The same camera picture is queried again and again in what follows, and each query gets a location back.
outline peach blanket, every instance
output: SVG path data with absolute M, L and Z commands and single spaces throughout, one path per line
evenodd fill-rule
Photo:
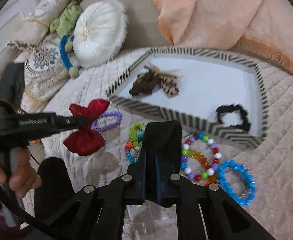
M 293 7 L 288 0 L 152 0 L 171 45 L 242 48 L 293 74 Z

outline red bow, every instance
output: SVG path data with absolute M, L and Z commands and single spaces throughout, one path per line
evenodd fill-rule
M 69 110 L 73 115 L 82 114 L 90 119 L 90 125 L 79 127 L 78 131 L 64 140 L 63 143 L 70 152 L 77 153 L 80 156 L 87 156 L 95 153 L 105 145 L 103 136 L 98 131 L 91 129 L 91 123 L 104 113 L 109 105 L 110 102 L 103 99 L 93 100 L 87 108 L 76 104 L 70 105 Z

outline multicolored bead bracelet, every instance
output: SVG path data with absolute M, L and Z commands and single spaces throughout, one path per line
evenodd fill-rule
M 144 131 L 145 131 L 144 123 L 136 123 L 131 126 L 131 129 L 130 129 L 131 141 L 128 141 L 124 147 L 125 154 L 128 157 L 130 163 L 135 163 L 138 160 L 138 157 L 134 159 L 134 157 L 131 155 L 130 150 L 134 148 L 137 152 L 140 151 L 142 146 Z
M 206 142 L 212 149 L 214 154 L 214 160 L 211 165 L 208 163 L 208 160 L 204 157 L 204 155 L 190 149 L 190 146 L 192 145 L 192 143 L 194 143 L 197 139 L 202 140 L 203 142 Z M 205 169 L 207 169 L 207 171 L 202 172 L 201 175 L 194 174 L 191 168 L 189 168 L 187 165 L 188 157 L 194 157 L 196 160 L 198 160 L 202 164 L 202 166 Z M 191 136 L 188 140 L 186 140 L 185 144 L 183 145 L 181 168 L 184 170 L 184 173 L 188 175 L 189 180 L 200 181 L 201 179 L 208 178 L 209 184 L 216 183 L 216 177 L 214 174 L 216 170 L 218 169 L 218 164 L 220 162 L 221 157 L 222 157 L 222 154 L 220 153 L 220 149 L 217 147 L 213 139 L 205 135 L 204 132 L 200 132 L 199 134 L 194 133 L 193 136 Z
M 106 126 L 103 126 L 103 127 L 98 127 L 97 126 L 97 120 L 100 119 L 100 118 L 103 118 L 103 117 L 107 117 L 107 116 L 116 116 L 117 118 L 116 118 L 115 123 L 112 123 L 110 125 L 106 125 Z M 122 120 L 122 116 L 123 115 L 119 111 L 113 111 L 113 112 L 105 111 L 96 120 L 93 121 L 93 123 L 91 125 L 91 129 L 92 130 L 95 130 L 95 131 L 98 131 L 98 132 L 105 132 L 107 130 L 110 130 L 112 128 L 115 128 L 118 125 L 120 125 L 121 120 Z
M 224 177 L 224 171 L 230 168 L 234 171 L 237 171 L 241 174 L 241 178 L 244 179 L 250 194 L 246 199 L 242 199 L 239 197 L 231 188 L 231 184 L 227 182 L 227 180 Z M 216 174 L 216 177 L 218 178 L 219 184 L 221 187 L 230 195 L 231 198 L 233 198 L 239 205 L 241 206 L 248 206 L 251 202 L 251 200 L 255 199 L 254 193 L 256 192 L 255 189 L 255 182 L 254 177 L 248 173 L 248 168 L 246 166 L 243 166 L 241 164 L 237 164 L 234 160 L 231 161 L 224 161 L 218 168 L 218 173 Z

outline black and white striped rim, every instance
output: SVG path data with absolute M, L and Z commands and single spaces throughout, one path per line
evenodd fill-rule
M 164 107 L 149 105 L 127 98 L 120 98 L 114 95 L 118 87 L 130 76 L 131 72 L 149 55 L 151 54 L 184 54 L 202 57 L 211 57 L 224 61 L 235 62 L 247 67 L 252 67 L 255 70 L 261 99 L 262 99 L 262 135 L 254 136 L 246 131 L 237 129 L 234 126 L 228 126 L 217 122 L 210 122 L 190 114 L 167 109 Z M 153 47 L 135 61 L 128 69 L 126 69 L 121 76 L 105 91 L 107 97 L 114 104 L 125 106 L 135 111 L 148 114 L 155 117 L 161 117 L 166 120 L 178 120 L 181 124 L 202 130 L 208 134 L 216 135 L 231 141 L 241 144 L 246 144 L 253 148 L 258 147 L 266 138 L 268 130 L 268 101 L 266 97 L 266 90 L 264 87 L 263 78 L 261 76 L 258 59 L 251 58 L 246 55 L 233 53 L 229 51 L 218 51 L 212 49 L 195 49 L 195 48 L 181 48 L 181 47 Z

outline silver rivet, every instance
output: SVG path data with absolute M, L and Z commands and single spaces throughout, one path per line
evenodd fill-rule
M 171 180 L 179 180 L 181 176 L 179 174 L 172 174 L 171 175 Z
M 91 185 L 87 185 L 87 186 L 84 188 L 84 192 L 85 192 L 85 193 L 91 193 L 93 190 L 94 190 L 94 187 L 91 186 Z
M 123 175 L 122 179 L 124 181 L 130 181 L 132 179 L 132 176 L 130 174 L 125 174 L 125 175 Z
M 217 191 L 219 189 L 219 186 L 215 183 L 211 183 L 208 185 L 208 188 L 212 191 Z

